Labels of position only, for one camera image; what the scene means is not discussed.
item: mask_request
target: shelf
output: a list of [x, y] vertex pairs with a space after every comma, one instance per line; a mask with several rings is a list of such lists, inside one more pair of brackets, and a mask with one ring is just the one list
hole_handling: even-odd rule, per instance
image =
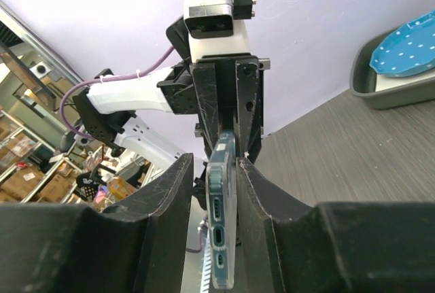
[[[26, 133], [29, 137], [37, 140], [38, 142], [35, 144], [34, 147], [32, 147], [23, 157], [21, 157], [22, 160], [25, 160], [26, 158], [28, 158], [35, 150], [37, 150], [38, 148], [40, 148], [41, 146], [45, 146], [47, 147], [51, 152], [55, 152], [55, 148], [53, 146], [51, 146], [47, 141], [45, 141], [44, 139], [42, 139], [39, 135], [37, 135], [36, 133], [34, 133], [31, 129], [29, 129], [28, 127], [26, 127], [25, 125], [19, 123], [19, 121], [17, 121], [13, 116], [9, 115], [7, 112], [0, 110], [0, 114], [3, 114], [6, 118], [8, 118], [9, 120], [11, 120], [13, 123], [15, 123], [16, 125], [18, 125], [18, 128], [16, 130], [14, 130], [12, 133], [10, 133], [2, 142], [4, 142], [5, 140], [9, 140], [9, 139], [13, 139], [15, 136], [19, 135], [20, 133], [24, 132]], [[75, 169], [76, 171], [79, 171], [80, 173], [83, 172], [83, 170], [78, 167], [76, 164], [74, 164], [73, 162], [71, 162], [69, 160], [68, 155], [72, 152], [72, 150], [74, 149], [75, 145], [72, 145], [71, 148], [68, 150], [68, 152], [61, 154], [58, 157], [58, 160], [53, 164], [53, 166], [46, 172], [46, 174], [44, 174], [44, 176], [42, 177], [41, 181], [39, 181], [39, 183], [32, 189], [32, 191], [30, 191], [19, 203], [28, 203], [33, 197], [36, 196], [36, 194], [42, 190], [48, 183], [49, 181], [53, 178], [53, 176], [55, 175], [57, 169], [65, 162], [67, 163], [70, 167], [72, 167], [73, 169]], [[6, 169], [4, 172], [2, 172], [2, 174], [0, 174], [0, 187], [1, 184], [17, 169], [16, 165], [11, 165], [8, 169]], [[70, 189], [70, 191], [68, 191], [67, 195], [63, 198], [63, 200], [61, 201], [62, 203], [67, 202], [72, 194], [74, 193], [75, 189], [77, 188], [77, 184], [74, 182], [74, 184], [72, 185], [72, 188]]]

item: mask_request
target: screw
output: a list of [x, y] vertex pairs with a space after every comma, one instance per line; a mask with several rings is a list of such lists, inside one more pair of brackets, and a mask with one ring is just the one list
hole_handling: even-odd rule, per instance
[[251, 74], [251, 68], [250, 67], [244, 67], [243, 68], [243, 72], [244, 72], [245, 75], [249, 75], [249, 74]]

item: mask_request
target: smartphone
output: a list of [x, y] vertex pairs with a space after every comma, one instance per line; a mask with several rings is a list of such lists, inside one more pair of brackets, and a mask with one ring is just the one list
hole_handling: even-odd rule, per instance
[[236, 143], [224, 131], [211, 153], [206, 176], [211, 244], [211, 279], [216, 289], [234, 285], [237, 228]]

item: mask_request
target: purple cable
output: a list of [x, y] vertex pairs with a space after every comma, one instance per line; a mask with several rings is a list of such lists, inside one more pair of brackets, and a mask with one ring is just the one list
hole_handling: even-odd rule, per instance
[[208, 227], [206, 225], [207, 223], [207, 216], [203, 218], [204, 224], [201, 222], [199, 225], [200, 230], [198, 231], [198, 241], [199, 241], [199, 248], [198, 249], [190, 249], [189, 247], [186, 248], [186, 252], [189, 252], [190, 254], [199, 254], [203, 250], [203, 235], [207, 234]]
[[[164, 54], [162, 57], [160, 57], [157, 62], [155, 62], [151, 67], [149, 67], [148, 69], [146, 69], [145, 71], [141, 71], [139, 72], [139, 77], [144, 77], [147, 74], [153, 72], [155, 69], [157, 69], [163, 62], [164, 60], [166, 60], [168, 58], [169, 55], [171, 55], [172, 51], [174, 51], [174, 47], [170, 47]], [[119, 75], [116, 77], [109, 77], [107, 79], [104, 80], [104, 82], [112, 82], [112, 81], [121, 81], [121, 80], [130, 80], [130, 79], [135, 79], [137, 77], [137, 74], [130, 74], [130, 75]], [[69, 130], [71, 130], [73, 133], [75, 133], [76, 135], [81, 135], [87, 139], [93, 140], [94, 138], [91, 137], [90, 135], [86, 134], [86, 133], [82, 133], [80, 131], [78, 131], [74, 126], [72, 126], [72, 124], [70, 124], [67, 120], [67, 117], [65, 115], [65, 104], [67, 103], [68, 98], [73, 94], [73, 92], [75, 92], [77, 89], [80, 89], [82, 87], [85, 86], [90, 86], [91, 84], [98, 84], [101, 80], [100, 79], [93, 79], [93, 80], [87, 80], [84, 82], [81, 82], [79, 84], [76, 84], [73, 88], [71, 88], [70, 90], [68, 90], [65, 95], [63, 96], [62, 100], [60, 101], [60, 116], [63, 120], [63, 122], [65, 123], [65, 125], [67, 126], [67, 128]]]

